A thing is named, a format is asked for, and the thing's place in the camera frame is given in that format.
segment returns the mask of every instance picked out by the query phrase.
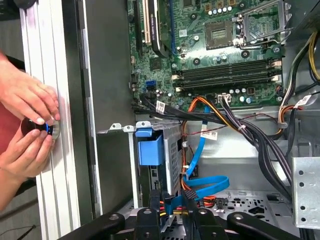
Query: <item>black clamp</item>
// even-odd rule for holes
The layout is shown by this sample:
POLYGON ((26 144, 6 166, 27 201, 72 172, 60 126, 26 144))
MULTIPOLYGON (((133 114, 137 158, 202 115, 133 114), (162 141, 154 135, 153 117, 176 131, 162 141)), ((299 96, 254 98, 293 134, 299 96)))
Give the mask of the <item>black clamp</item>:
POLYGON ((20 9, 27 10, 31 8, 37 0, 13 0, 16 6, 20 9))

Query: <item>blue drive bracket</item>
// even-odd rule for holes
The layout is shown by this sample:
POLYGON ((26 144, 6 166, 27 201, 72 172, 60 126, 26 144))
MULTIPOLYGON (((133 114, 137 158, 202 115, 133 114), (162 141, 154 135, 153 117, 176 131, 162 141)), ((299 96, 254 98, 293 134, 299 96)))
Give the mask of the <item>blue drive bracket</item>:
POLYGON ((159 166, 165 161, 164 136, 152 128, 141 128, 135 132, 138 138, 138 157, 141 166, 159 166))

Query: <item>fingernail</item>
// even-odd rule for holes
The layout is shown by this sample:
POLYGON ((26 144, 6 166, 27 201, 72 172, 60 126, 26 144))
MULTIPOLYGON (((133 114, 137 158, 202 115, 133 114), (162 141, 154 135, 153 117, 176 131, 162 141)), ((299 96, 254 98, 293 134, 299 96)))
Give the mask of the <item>fingernail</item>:
POLYGON ((46 131, 41 131, 40 138, 45 138, 48 135, 46 131))
POLYGON ((43 119, 43 118, 41 118, 41 117, 39 117, 37 120, 36 120, 36 123, 37 124, 39 124, 39 125, 43 125, 43 124, 45 124, 45 120, 43 119))
POLYGON ((39 136, 39 134, 40 134, 40 131, 38 129, 32 131, 32 136, 37 137, 39 136))
POLYGON ((54 116, 54 119, 57 120, 57 121, 60 121, 60 119, 61 119, 61 118, 60 118, 60 114, 57 113, 57 114, 54 116))
POLYGON ((46 122, 49 126, 52 126, 54 124, 54 121, 50 119, 49 121, 46 122))

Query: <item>ram slot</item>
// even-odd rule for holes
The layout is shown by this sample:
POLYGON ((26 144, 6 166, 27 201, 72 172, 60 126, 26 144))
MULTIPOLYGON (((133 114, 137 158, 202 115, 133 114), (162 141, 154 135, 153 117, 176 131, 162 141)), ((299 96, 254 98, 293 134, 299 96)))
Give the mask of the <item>ram slot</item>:
POLYGON ((234 86, 234 85, 246 85, 246 84, 255 84, 255 83, 267 83, 272 80, 274 74, 270 73, 257 73, 250 75, 240 75, 240 76, 230 76, 230 77, 221 77, 211 80, 199 80, 199 81, 177 81, 173 84, 175 88, 179 88, 181 91, 184 90, 196 90, 203 88, 214 88, 221 86, 234 86))
POLYGON ((266 60, 251 61, 244 63, 236 63, 230 65, 221 65, 214 67, 205 67, 192 70, 182 71, 184 80, 204 80, 209 78, 216 78, 222 76, 241 75, 254 72, 264 72, 271 68, 271 65, 266 60))

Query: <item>cable label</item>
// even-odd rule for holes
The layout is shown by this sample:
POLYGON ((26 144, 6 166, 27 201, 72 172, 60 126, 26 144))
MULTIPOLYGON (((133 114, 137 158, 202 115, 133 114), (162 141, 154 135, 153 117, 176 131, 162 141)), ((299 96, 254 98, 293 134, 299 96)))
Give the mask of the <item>cable label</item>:
POLYGON ((297 109, 300 106, 304 106, 307 104, 307 102, 309 101, 309 99, 311 98, 312 95, 307 95, 305 96, 303 99, 301 99, 300 101, 298 101, 296 103, 296 105, 294 106, 294 109, 297 109))
POLYGON ((159 114, 164 114, 166 104, 162 101, 156 101, 155 111, 159 114))
POLYGON ((214 141, 218 140, 218 133, 216 131, 205 131, 202 132, 200 136, 205 139, 210 139, 214 141))

